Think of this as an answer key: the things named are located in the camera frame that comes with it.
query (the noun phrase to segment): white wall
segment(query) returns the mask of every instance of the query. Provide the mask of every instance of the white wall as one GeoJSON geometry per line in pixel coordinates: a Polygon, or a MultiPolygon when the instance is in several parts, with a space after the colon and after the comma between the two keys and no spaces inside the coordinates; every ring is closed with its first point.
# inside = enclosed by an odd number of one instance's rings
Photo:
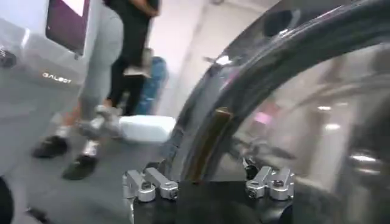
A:
{"type": "Polygon", "coordinates": [[[207,0],[162,0],[161,15],[155,19],[149,46],[168,65],[169,80],[162,91],[157,114],[168,115],[174,86],[207,0]]]}

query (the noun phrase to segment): wall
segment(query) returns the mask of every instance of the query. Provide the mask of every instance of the wall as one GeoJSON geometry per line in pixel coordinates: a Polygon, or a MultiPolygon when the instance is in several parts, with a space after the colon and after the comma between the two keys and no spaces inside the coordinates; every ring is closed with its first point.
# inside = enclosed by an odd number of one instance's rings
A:
{"type": "Polygon", "coordinates": [[[208,4],[205,7],[167,115],[179,115],[193,88],[210,67],[211,63],[205,61],[204,57],[217,58],[261,14],[262,12],[229,2],[221,5],[208,4]]]}
{"type": "Polygon", "coordinates": [[[196,27],[207,0],[162,0],[161,15],[155,19],[149,46],[168,65],[169,80],[162,91],[157,114],[168,115],[174,86],[190,48],[196,27]]]}

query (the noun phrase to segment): black object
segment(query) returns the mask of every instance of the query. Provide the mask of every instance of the black object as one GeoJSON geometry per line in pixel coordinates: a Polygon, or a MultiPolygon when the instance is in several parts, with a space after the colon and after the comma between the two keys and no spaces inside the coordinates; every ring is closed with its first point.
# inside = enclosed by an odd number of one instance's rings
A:
{"type": "Polygon", "coordinates": [[[249,165],[245,167],[245,172],[246,172],[246,179],[253,180],[257,175],[257,173],[259,172],[259,170],[254,165],[249,165]]]}
{"type": "Polygon", "coordinates": [[[11,223],[13,218],[13,198],[7,183],[0,178],[0,220],[3,224],[11,223]]]}
{"type": "Polygon", "coordinates": [[[134,221],[137,224],[290,224],[291,201],[274,201],[269,197],[250,199],[245,182],[181,182],[179,196],[164,200],[135,201],[134,221]]]}
{"type": "Polygon", "coordinates": [[[0,48],[0,68],[11,68],[16,65],[16,56],[0,48]]]}
{"type": "Polygon", "coordinates": [[[47,137],[37,148],[32,152],[32,156],[36,158],[54,158],[66,153],[68,143],[65,138],[59,136],[47,137]]]}
{"type": "Polygon", "coordinates": [[[97,160],[93,156],[80,155],[65,169],[62,177],[66,180],[82,180],[89,177],[96,168],[97,160]]]}

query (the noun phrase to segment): white sock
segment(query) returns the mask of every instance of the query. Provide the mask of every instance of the white sock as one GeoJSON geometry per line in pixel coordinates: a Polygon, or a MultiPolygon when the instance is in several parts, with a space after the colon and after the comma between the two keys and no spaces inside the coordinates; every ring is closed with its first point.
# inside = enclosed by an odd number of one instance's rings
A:
{"type": "Polygon", "coordinates": [[[69,136],[71,129],[72,129],[72,126],[61,125],[55,131],[55,135],[58,137],[61,137],[61,138],[67,138],[69,136]]]}
{"type": "Polygon", "coordinates": [[[82,154],[86,156],[96,156],[96,154],[98,154],[98,145],[99,143],[96,141],[88,141],[85,144],[82,154]]]}

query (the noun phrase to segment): black top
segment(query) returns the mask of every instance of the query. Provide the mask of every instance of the black top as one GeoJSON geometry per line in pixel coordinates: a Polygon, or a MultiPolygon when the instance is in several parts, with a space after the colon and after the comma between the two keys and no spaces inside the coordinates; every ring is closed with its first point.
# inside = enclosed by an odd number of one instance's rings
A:
{"type": "MultiPolygon", "coordinates": [[[[159,0],[147,0],[147,2],[155,10],[159,9],[159,0]]],[[[139,64],[152,17],[133,5],[130,0],[111,0],[110,7],[123,21],[122,56],[129,59],[131,63],[139,64]]]]}

